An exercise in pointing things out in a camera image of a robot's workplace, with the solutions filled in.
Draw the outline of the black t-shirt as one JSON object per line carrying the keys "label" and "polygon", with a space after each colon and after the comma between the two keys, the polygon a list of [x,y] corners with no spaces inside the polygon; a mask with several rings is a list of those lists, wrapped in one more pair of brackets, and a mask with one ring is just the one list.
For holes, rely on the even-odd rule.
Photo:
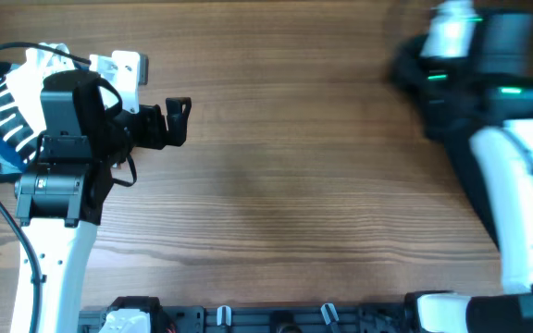
{"label": "black t-shirt", "polygon": [[419,57],[425,40],[419,35],[399,46],[390,65],[390,82],[415,106],[424,136],[443,146],[466,198],[493,243],[498,244],[486,183],[470,146],[475,124],[461,111],[452,84],[455,76],[433,80],[425,69]]}

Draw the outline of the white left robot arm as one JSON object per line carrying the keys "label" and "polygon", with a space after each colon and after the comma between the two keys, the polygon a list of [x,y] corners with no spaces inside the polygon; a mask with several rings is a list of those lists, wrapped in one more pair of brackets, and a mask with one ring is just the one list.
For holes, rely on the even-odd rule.
{"label": "white left robot arm", "polygon": [[15,186],[23,262],[14,332],[77,330],[85,270],[104,201],[114,186],[137,181],[114,178],[112,167],[132,166],[136,147],[161,150],[186,141],[190,98],[168,98],[164,107],[143,105],[130,112],[120,101],[105,106],[103,91],[117,93],[91,71],[65,71],[43,82],[46,128]]}

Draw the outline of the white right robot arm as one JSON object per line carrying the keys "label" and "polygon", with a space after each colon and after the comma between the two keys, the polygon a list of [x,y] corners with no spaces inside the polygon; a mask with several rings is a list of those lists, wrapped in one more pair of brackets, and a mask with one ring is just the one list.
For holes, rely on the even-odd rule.
{"label": "white right robot arm", "polygon": [[527,12],[439,5],[393,65],[501,257],[502,293],[412,294],[422,332],[533,332],[533,78]]}

